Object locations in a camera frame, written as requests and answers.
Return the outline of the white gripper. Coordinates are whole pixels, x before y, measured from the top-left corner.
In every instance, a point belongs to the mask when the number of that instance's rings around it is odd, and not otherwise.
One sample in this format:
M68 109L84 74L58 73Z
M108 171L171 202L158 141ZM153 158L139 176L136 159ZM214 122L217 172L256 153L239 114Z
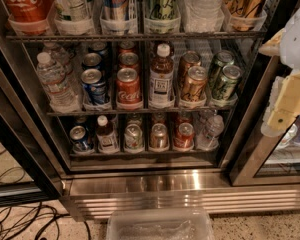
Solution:
M265 56L279 56L284 29L280 29L259 47ZM263 116L261 133L277 137L286 132L300 115L300 70L293 70L287 77L275 78L270 92L269 104Z

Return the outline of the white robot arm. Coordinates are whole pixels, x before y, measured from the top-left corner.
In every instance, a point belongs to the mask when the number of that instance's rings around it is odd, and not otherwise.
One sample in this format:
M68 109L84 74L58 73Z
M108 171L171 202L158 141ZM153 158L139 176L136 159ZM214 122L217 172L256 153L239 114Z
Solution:
M263 135L277 137L300 115L300 8L259 52L278 56L282 64L292 69L288 76L275 78L261 125Z

